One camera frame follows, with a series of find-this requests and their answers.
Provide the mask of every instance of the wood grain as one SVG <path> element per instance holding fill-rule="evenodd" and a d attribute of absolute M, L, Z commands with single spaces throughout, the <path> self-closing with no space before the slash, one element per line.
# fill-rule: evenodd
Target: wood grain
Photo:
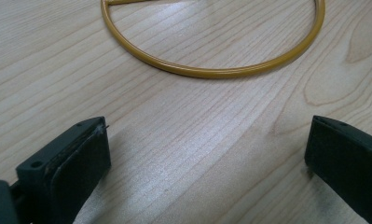
<path fill-rule="evenodd" d="M 159 0 L 111 7 L 132 43 L 200 67 L 259 63 L 309 30 L 312 0 Z M 0 179 L 83 119 L 105 116 L 113 167 L 76 223 L 365 223 L 303 161 L 312 115 L 372 134 L 372 0 L 327 0 L 298 60 L 203 80 L 141 63 L 99 1 L 0 1 Z"/>

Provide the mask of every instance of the small hole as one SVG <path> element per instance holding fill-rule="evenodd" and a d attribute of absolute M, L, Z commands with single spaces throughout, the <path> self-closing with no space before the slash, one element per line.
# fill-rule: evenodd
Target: small hole
<path fill-rule="evenodd" d="M 31 164 L 32 168 L 37 168 L 41 165 L 43 165 L 42 161 L 35 161 L 34 163 Z"/>

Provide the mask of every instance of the wooden table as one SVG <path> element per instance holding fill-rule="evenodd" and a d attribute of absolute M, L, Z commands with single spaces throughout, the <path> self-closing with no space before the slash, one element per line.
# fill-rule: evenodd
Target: wooden table
<path fill-rule="evenodd" d="M 312 0 L 111 7 L 132 43 L 201 67 L 259 63 L 309 30 Z M 313 115 L 372 134 L 372 0 L 327 0 L 303 56 L 205 80 L 136 60 L 98 0 L 0 0 L 0 179 L 83 119 L 105 116 L 113 167 L 76 223 L 365 223 L 303 161 Z"/>

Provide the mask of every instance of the table surface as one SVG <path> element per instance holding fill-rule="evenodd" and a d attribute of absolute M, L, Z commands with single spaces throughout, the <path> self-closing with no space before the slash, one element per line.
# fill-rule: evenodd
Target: table surface
<path fill-rule="evenodd" d="M 111 7 L 136 46 L 236 67 L 293 47 L 312 0 L 160 0 Z M 98 0 L 0 0 L 0 179 L 73 124 L 105 116 L 112 169 L 76 223 L 365 223 L 303 156 L 313 115 L 372 134 L 372 0 L 328 0 L 293 63 L 207 80 L 146 65 Z"/>

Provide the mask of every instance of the gold hoop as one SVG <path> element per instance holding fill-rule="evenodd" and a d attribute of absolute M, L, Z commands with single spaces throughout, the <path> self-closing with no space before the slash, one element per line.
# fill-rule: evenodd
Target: gold hoop
<path fill-rule="evenodd" d="M 138 49 L 134 46 L 124 35 L 122 35 L 116 26 L 113 24 L 109 6 L 112 5 L 120 5 L 120 4 L 127 4 L 127 3 L 135 3 L 135 2 L 144 2 L 147 0 L 101 0 L 101 9 L 103 14 L 104 22 L 107 25 L 107 28 L 122 45 L 124 49 L 126 49 L 129 53 L 131 53 L 134 57 L 138 58 L 139 60 L 148 63 L 154 67 L 157 67 L 161 70 L 175 73 L 181 76 L 186 77 L 200 77 L 200 78 L 232 78 L 232 77 L 248 77 L 251 75 L 268 72 L 272 69 L 278 68 L 283 66 L 299 56 L 302 55 L 311 45 L 313 40 L 316 38 L 317 34 L 319 34 L 320 29 L 323 26 L 324 22 L 324 15 L 325 15 L 325 3 L 324 0 L 315 0 L 316 3 L 316 14 L 314 19 L 314 24 L 308 33 L 308 35 L 298 43 L 294 48 L 290 49 L 289 51 L 285 52 L 281 56 L 263 62 L 258 63 L 255 65 L 249 65 L 245 67 L 237 67 L 237 68 L 223 68 L 223 69 L 209 69 L 209 68 L 197 68 L 197 67 L 190 67 L 184 66 L 177 63 L 170 63 L 159 58 L 156 58 L 152 55 L 149 55 Z"/>

